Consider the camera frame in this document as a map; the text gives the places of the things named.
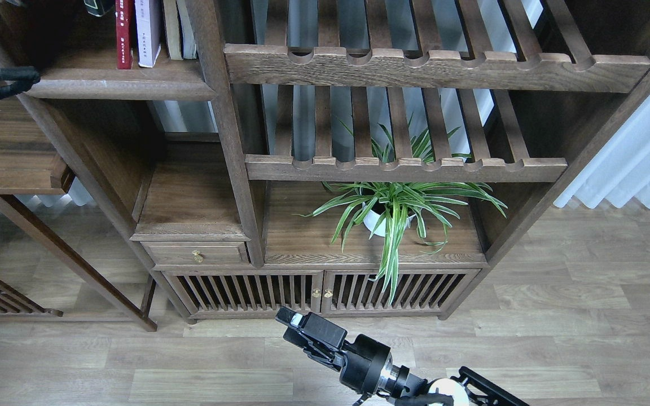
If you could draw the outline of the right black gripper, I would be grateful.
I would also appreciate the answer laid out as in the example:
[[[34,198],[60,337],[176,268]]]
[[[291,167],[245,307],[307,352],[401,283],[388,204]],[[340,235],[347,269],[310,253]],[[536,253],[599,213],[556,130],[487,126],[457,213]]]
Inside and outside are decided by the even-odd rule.
[[[392,365],[390,348],[363,334],[353,343],[345,340],[346,330],[309,312],[306,315],[281,307],[276,321],[287,329],[283,339],[305,348],[309,358],[340,373],[340,382],[360,395],[373,395],[387,387],[383,370]]]

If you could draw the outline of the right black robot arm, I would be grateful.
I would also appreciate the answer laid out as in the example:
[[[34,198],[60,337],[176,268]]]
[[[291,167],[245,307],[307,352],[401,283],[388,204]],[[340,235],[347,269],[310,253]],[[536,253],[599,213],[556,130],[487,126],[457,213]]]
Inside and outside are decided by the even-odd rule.
[[[306,315],[281,307],[276,321],[287,326],[283,337],[304,350],[316,362],[340,374],[340,383],[361,397],[361,405],[374,395],[394,405],[524,405],[492,381],[459,368],[459,376],[427,381],[392,362],[390,347],[359,334],[347,342],[346,330],[309,312]]]

